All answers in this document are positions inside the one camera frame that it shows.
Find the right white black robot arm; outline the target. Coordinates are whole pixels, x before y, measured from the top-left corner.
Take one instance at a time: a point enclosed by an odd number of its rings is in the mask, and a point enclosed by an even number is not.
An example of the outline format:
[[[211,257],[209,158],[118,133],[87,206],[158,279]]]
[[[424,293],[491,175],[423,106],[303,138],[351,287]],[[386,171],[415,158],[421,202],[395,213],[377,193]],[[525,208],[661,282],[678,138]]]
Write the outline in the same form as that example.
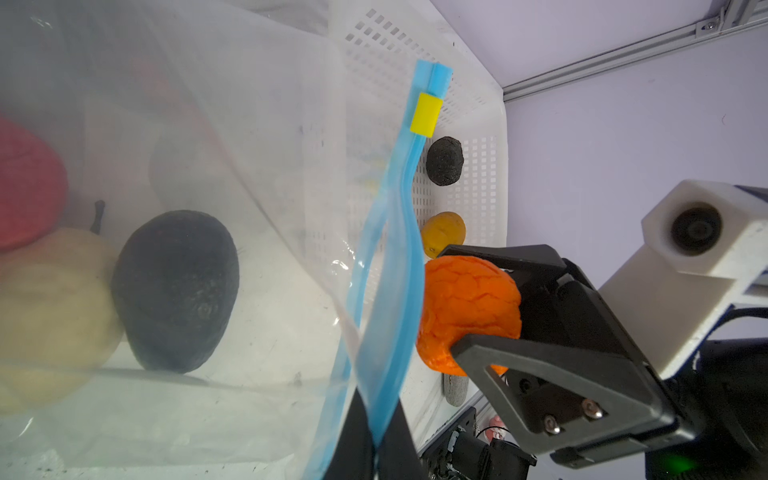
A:
[[[766,341],[706,327],[670,374],[651,361],[714,298],[701,277],[675,292],[645,260],[611,292],[546,245],[443,254],[486,260],[518,285],[520,337],[466,333],[451,353],[524,451],[572,469],[642,454],[650,479],[766,477]]]

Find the pink toy dragon fruit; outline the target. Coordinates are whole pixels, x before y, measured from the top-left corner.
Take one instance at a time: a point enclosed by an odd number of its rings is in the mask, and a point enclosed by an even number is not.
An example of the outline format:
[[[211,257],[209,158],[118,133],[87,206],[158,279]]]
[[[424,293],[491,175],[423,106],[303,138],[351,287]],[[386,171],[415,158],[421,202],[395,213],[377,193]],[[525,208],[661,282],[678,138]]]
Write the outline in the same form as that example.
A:
[[[64,210],[68,178],[59,155],[42,139],[1,120],[1,250],[48,234]]]

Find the dark toy avocado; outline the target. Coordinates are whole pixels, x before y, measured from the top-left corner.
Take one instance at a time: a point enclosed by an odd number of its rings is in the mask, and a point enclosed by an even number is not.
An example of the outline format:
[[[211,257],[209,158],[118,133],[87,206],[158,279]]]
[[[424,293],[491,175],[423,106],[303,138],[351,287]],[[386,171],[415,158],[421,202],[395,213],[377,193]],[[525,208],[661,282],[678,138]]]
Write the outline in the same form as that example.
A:
[[[426,174],[437,186],[450,186],[462,175],[464,156],[459,140],[444,136],[436,140],[427,151]]]

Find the cream toy pear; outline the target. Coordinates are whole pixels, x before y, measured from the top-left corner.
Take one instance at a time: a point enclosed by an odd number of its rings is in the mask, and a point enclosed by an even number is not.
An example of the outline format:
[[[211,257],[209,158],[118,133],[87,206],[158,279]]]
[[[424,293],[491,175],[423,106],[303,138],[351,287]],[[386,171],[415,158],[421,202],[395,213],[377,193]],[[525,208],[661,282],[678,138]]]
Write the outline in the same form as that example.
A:
[[[87,230],[58,228],[1,256],[1,412],[52,404],[87,383],[123,337],[110,281],[116,251]]]

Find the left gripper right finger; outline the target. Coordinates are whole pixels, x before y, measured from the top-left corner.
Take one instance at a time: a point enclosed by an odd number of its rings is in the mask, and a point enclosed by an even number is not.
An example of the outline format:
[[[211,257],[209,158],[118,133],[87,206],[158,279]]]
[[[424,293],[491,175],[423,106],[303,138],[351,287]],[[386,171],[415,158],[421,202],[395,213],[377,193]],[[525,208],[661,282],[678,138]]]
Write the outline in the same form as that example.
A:
[[[427,480],[407,419],[398,403],[390,424],[377,448],[380,480]]]

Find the black round toy fruit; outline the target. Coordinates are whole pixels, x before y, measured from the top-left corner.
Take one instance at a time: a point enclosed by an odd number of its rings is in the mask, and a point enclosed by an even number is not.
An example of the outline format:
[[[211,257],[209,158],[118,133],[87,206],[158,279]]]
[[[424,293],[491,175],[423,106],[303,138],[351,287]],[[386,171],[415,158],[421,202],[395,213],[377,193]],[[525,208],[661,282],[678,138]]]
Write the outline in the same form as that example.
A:
[[[201,367],[228,327],[239,281],[234,240],[212,215],[169,211],[134,231],[111,293],[138,363],[179,374]]]

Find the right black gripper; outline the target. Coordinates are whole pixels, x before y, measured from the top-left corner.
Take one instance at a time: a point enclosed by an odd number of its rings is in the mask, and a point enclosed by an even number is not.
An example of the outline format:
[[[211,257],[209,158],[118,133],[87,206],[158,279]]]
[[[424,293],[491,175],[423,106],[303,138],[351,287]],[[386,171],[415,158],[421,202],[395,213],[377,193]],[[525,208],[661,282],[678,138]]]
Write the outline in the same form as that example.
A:
[[[520,447],[584,468],[687,443],[693,402],[665,385],[579,267],[549,245],[449,245],[510,273],[525,292],[518,340],[470,334],[451,353]]]

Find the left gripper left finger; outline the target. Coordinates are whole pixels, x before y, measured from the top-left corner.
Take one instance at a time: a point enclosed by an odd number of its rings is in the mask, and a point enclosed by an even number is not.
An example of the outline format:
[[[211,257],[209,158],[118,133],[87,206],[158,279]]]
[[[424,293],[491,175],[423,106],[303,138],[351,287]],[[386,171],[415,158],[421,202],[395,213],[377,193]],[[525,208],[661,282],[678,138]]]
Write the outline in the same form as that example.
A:
[[[324,480],[372,480],[374,446],[364,402],[354,392]]]

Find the clear zip top bag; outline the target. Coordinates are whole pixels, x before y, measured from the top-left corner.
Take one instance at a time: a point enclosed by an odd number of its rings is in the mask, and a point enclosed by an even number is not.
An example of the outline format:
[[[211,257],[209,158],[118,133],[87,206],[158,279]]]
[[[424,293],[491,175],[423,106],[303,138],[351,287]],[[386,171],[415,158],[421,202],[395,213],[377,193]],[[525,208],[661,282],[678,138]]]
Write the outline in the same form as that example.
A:
[[[281,479],[323,479],[358,390],[379,479],[377,448],[401,403],[424,297],[412,166],[452,71],[416,61],[379,184],[395,246],[388,314],[363,327],[341,317],[329,331],[298,295],[329,276],[315,238],[346,239],[331,169],[345,162],[350,94],[338,43],[296,22],[305,3],[2,3],[1,120],[45,141],[67,172],[48,234],[89,229],[103,200],[100,235],[118,260],[149,220],[199,211],[228,229],[240,272],[228,327],[201,367],[144,369],[118,317],[120,343],[81,388],[1,412],[4,461],[251,463]]]

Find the white plastic basket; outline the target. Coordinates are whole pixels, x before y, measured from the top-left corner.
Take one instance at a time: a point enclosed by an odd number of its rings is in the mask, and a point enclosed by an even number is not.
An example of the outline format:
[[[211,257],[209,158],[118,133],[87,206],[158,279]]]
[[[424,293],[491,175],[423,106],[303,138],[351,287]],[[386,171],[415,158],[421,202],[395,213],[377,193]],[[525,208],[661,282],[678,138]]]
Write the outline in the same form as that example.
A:
[[[429,260],[444,247],[437,234],[455,220],[470,245],[501,246],[507,235],[508,146],[502,90],[429,1],[308,1],[296,19],[307,31],[336,41],[350,94],[345,162],[331,169],[341,182],[341,232],[315,238],[329,276],[306,286],[298,300],[329,331],[345,317],[363,327],[385,317],[394,244],[384,220],[385,167],[417,60],[449,67],[452,79],[435,133],[421,141],[412,166],[413,218],[424,238],[415,253]]]

